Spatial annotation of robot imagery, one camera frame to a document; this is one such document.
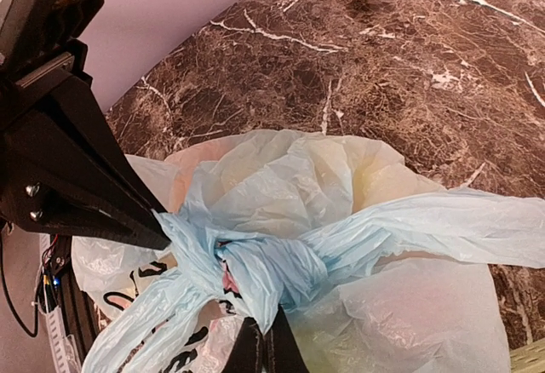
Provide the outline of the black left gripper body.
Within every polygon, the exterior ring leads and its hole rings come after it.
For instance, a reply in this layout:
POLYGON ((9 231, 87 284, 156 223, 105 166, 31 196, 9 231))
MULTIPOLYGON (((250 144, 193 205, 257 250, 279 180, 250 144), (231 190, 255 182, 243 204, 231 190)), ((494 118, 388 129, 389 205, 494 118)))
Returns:
POLYGON ((1 83, 1 217, 21 228, 67 228, 78 208, 72 168, 90 145, 76 108, 93 108, 92 77, 78 40, 1 83))

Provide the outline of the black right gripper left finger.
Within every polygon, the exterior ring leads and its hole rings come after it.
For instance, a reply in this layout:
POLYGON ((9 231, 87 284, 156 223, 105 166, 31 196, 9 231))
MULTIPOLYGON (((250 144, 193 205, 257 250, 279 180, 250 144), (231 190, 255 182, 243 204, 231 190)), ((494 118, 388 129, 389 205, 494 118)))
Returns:
POLYGON ((263 356, 263 334, 252 318, 245 318, 222 373, 261 373, 263 356))

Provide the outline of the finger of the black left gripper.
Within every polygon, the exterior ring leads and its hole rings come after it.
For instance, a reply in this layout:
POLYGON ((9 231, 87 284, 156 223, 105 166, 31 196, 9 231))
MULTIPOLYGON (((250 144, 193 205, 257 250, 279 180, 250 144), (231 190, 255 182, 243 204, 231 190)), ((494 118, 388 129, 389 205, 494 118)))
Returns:
POLYGON ((8 182, 8 221, 28 232, 101 238, 162 250, 169 239, 152 213, 162 205, 130 190, 105 185, 56 190, 39 181, 8 182))
POLYGON ((47 78, 8 93, 8 213, 147 220, 164 206, 130 167, 87 83, 47 78))

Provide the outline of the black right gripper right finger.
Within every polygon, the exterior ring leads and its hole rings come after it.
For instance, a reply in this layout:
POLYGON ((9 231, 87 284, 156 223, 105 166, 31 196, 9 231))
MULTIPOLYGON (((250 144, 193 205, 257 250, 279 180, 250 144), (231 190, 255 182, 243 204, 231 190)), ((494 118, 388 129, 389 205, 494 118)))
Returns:
POLYGON ((289 321, 281 306, 271 329, 264 336, 263 364, 269 373, 307 373, 289 321))

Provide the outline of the light blue printed plastic bag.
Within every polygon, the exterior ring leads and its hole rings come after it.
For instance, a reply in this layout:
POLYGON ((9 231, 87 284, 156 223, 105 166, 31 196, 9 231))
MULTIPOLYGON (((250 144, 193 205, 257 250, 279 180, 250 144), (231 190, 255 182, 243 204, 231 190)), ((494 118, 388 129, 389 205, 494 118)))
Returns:
POLYGON ((86 372, 222 372, 281 306, 308 372, 508 372, 489 265, 544 265, 544 201, 446 189, 382 141, 257 130, 129 164, 167 210, 150 250, 76 237, 110 324, 86 372))

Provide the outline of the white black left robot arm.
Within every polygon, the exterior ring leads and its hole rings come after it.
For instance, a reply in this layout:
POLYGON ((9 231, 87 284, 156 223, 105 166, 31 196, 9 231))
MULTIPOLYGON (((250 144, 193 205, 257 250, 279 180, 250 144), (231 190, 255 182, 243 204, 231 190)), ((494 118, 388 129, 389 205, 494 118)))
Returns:
POLYGON ((131 168, 79 39, 104 0, 1 0, 1 219, 161 250, 164 207, 131 168))

